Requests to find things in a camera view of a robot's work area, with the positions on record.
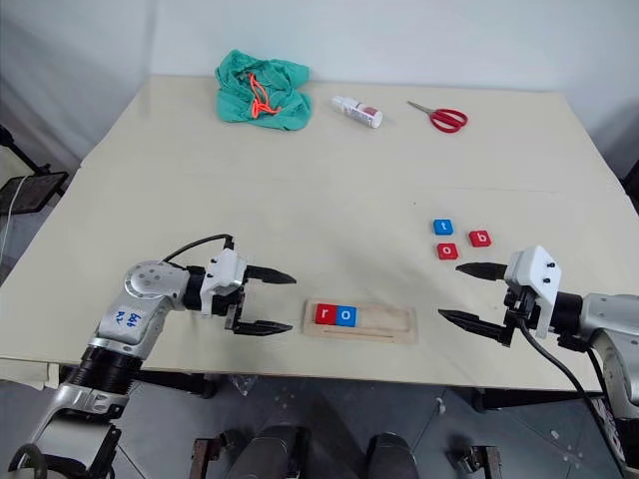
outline blue letter block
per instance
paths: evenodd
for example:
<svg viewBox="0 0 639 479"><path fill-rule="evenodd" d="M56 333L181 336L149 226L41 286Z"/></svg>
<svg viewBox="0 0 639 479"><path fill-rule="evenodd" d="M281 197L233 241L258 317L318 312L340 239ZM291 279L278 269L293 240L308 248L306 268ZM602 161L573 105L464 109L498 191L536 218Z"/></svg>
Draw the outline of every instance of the blue letter block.
<svg viewBox="0 0 639 479"><path fill-rule="evenodd" d="M435 234L439 236L452 235L452 221L451 220L435 220L432 222L432 228L435 230Z"/></svg>
<svg viewBox="0 0 639 479"><path fill-rule="evenodd" d="M338 306L336 326L355 327L357 308L354 306Z"/></svg>

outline green cloth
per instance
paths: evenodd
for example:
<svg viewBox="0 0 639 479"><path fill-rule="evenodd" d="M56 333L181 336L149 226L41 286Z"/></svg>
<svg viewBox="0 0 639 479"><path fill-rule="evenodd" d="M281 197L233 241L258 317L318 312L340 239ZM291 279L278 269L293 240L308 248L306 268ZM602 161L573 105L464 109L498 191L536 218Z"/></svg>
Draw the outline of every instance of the green cloth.
<svg viewBox="0 0 639 479"><path fill-rule="evenodd" d="M254 119L251 104L255 95L249 73L269 93L271 107L282 109L272 115L260 112ZM218 115L225 122L249 122L261 127L299 130L311 118L311 97L296 88L309 80L309 67L285 60L258 60L233 50L216 69L220 84Z"/></svg>

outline orange string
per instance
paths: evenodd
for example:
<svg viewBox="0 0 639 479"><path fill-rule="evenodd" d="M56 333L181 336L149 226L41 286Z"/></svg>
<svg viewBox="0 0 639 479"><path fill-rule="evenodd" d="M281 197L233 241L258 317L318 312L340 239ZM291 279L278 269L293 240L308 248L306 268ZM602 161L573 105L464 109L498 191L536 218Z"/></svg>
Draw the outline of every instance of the orange string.
<svg viewBox="0 0 639 479"><path fill-rule="evenodd" d="M251 84L251 90L253 90L253 94L256 96L255 98L253 98L253 102L251 103L251 116L253 118L257 118L260 115L260 112L266 112L272 115L280 112L282 107L278 107L275 110L271 108L269 102L269 94L260 84L260 82L256 80L255 74L249 74L249 83Z"/></svg>

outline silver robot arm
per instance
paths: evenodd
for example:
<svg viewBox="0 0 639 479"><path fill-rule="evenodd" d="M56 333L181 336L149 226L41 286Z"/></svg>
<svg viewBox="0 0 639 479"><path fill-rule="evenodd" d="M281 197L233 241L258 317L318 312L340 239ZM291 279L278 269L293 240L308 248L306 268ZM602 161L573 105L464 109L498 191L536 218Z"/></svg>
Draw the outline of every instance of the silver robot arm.
<svg viewBox="0 0 639 479"><path fill-rule="evenodd" d="M3 478L25 477L27 471L33 477L34 470L43 468L50 477L109 475L121 435L111 421L121 417L130 386L169 311L226 316L226 329L235 334L268 335L291 329L271 321L240 321L250 278L279 284L295 280L274 269L247 265L233 250L231 237L206 268L177 266L169 257L140 262L127 271L123 288L102 316L82 362L60 385L29 444L16 453L9 468L13 471Z"/></svg>
<svg viewBox="0 0 639 479"><path fill-rule="evenodd" d="M518 325L545 337L558 334L560 346L585 352L595 349L602 360L605 391L623 449L626 478L639 478L639 296L591 293L585 297L558 290L561 269L541 246L515 253L508 265L462 264L458 270L482 279L503 279L504 326L478 316L440 309L463 329L510 346Z"/></svg>

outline scissors blade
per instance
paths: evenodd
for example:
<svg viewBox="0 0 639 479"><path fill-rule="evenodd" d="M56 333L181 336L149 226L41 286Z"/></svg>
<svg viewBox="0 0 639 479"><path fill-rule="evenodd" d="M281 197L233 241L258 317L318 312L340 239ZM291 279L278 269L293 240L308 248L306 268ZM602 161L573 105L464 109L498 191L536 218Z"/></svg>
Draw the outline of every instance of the scissors blade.
<svg viewBox="0 0 639 479"><path fill-rule="evenodd" d="M417 110L421 110L423 113L425 113L426 115L430 115L432 112L434 112L434 110L431 110L430 108L426 108L426 107L422 107L421 105L417 105L416 103L407 102L411 107L415 107Z"/></svg>

